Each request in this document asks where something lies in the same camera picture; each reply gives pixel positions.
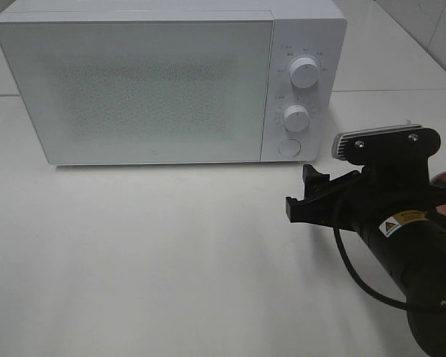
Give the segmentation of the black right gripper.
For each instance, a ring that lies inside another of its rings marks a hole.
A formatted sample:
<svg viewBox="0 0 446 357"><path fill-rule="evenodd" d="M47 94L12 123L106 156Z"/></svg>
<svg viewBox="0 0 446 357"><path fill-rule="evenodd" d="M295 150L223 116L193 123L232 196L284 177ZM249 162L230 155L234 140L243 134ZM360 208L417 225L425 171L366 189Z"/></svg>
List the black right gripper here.
<svg viewBox="0 0 446 357"><path fill-rule="evenodd" d="M321 223L322 226L354 231L362 238L390 238L408 228L427 231L436 224L436 206L446 202L446 186L433 185L427 176L427 161L388 167L364 166L329 180L311 164L303 165L304 196L321 189L321 198L285 198L290 223Z"/></svg>

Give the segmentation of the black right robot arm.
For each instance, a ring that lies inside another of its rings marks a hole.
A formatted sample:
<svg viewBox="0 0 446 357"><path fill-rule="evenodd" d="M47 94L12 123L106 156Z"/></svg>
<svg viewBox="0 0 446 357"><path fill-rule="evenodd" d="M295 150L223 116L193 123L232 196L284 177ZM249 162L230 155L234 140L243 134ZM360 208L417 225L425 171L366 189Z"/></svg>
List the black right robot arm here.
<svg viewBox="0 0 446 357"><path fill-rule="evenodd" d="M307 164L304 197L287 198L293 223L331 228L351 278L369 296L404 311L429 356L446 356L446 182L431 183L424 158L373 161L331 178ZM352 265L341 231L355 232L404 295L377 292Z"/></svg>

